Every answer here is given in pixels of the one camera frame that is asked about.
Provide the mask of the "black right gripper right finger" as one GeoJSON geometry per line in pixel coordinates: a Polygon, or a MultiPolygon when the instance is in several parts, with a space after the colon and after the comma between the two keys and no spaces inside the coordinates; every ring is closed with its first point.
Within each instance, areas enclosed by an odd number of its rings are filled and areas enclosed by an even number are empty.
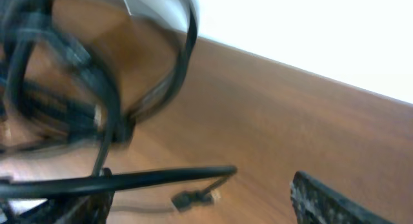
{"type": "Polygon", "coordinates": [[[290,200],[298,224],[392,224],[303,171],[294,174],[290,200]]]}

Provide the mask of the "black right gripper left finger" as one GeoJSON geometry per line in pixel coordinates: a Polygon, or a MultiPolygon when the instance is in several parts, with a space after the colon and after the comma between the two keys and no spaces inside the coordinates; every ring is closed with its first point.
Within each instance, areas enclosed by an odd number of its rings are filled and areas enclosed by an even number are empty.
{"type": "Polygon", "coordinates": [[[91,177],[46,181],[1,179],[1,223],[106,223],[114,192],[69,191],[69,183],[91,177]],[[44,199],[25,212],[13,210],[12,199],[44,199]]]}

